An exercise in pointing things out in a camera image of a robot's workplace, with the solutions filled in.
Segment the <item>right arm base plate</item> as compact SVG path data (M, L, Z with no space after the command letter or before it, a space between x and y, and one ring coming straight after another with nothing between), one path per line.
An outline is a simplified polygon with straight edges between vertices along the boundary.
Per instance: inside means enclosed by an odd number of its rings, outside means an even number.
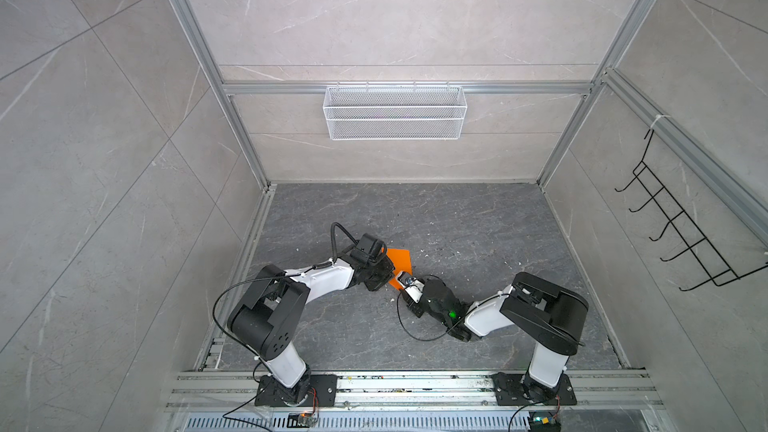
M567 374L562 374L553 387L537 382L528 373L498 372L490 378L499 406L534 404L574 406L577 404L577 398Z

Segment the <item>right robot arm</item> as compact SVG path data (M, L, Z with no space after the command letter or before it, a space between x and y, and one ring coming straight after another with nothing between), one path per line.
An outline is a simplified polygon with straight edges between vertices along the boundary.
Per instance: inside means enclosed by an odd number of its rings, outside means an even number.
M406 272L395 278L400 299L420 317L428 314L445 327L445 334L469 342L510 326L535 341L532 359L520 384L513 388L529 402L557 397L564 384L570 357L582 345L589 310L580 294L527 272L495 295L463 302L439 278L415 277Z

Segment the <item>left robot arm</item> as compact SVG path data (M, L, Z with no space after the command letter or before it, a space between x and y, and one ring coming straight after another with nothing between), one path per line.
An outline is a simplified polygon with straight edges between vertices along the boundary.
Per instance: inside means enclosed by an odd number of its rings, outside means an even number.
M266 390L289 405L310 393L310 367L298 354L294 337L305 306L325 295L363 284L377 291L394 276L395 266L382 254L370 261L343 256L303 269L264 266L231 311L226 325L269 371Z

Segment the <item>aluminium mounting rail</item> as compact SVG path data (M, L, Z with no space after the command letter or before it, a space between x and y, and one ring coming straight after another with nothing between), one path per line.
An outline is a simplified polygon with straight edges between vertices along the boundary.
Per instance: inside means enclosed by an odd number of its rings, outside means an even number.
M255 397L259 405L285 402L269 380L247 372L186 372L170 381L161 400L167 411L215 411ZM652 410L663 402L642 370L571 370L542 402L523 391L522 376L489 371L337 371L312 377L300 407L323 411Z

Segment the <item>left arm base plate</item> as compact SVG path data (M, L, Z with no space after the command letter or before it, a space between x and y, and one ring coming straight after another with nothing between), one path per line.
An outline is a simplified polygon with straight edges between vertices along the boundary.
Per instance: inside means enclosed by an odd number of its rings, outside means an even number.
M259 379L256 406L332 407L335 404L339 377L333 374L305 374L296 385L287 387L271 375Z

